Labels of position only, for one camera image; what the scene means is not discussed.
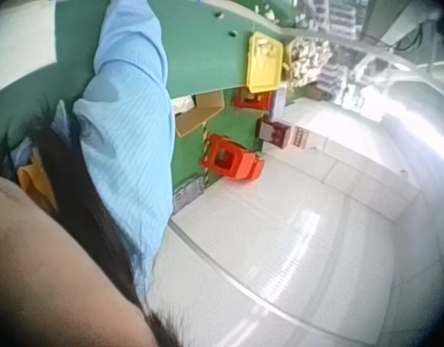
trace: small box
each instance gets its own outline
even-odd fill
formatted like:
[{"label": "small box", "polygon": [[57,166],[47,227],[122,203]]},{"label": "small box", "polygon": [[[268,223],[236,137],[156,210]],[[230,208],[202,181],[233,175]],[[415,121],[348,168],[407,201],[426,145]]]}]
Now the small box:
[{"label": "small box", "polygon": [[289,143],[291,127],[279,121],[269,121],[265,116],[260,120],[259,138],[281,149]]},{"label": "small box", "polygon": [[225,108],[222,90],[196,95],[196,106],[176,117],[176,132],[185,137]]}]

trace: light blue sleeve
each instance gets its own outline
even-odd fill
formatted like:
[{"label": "light blue sleeve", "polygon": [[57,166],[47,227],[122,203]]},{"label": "light blue sleeve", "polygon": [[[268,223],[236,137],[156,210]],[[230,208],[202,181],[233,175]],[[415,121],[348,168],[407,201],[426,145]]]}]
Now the light blue sleeve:
[{"label": "light blue sleeve", "polygon": [[139,250],[149,279],[172,211],[175,120],[161,27],[146,0],[111,2],[94,69],[74,105],[82,152],[103,203]]}]

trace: green workbench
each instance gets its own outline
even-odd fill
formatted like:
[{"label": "green workbench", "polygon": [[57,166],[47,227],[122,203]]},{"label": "green workbench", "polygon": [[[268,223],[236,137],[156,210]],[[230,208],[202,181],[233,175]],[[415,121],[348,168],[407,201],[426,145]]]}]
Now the green workbench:
[{"label": "green workbench", "polygon": [[[163,30],[168,55],[168,91],[172,98],[243,85],[247,48],[252,31],[278,38],[259,25],[232,13],[217,20],[216,9],[190,0],[148,0]],[[28,124],[42,107],[54,107],[59,99],[68,108],[93,76],[93,57],[109,0],[70,0],[56,7],[58,62],[22,78],[0,91],[0,142],[8,134],[10,147],[26,135]],[[229,31],[236,30],[232,38]],[[210,131],[230,135],[246,145],[253,143],[256,116],[228,107],[209,123]],[[202,152],[202,135],[177,139],[173,160],[174,185],[200,172],[196,156]],[[195,157],[189,164],[188,157]]]}]

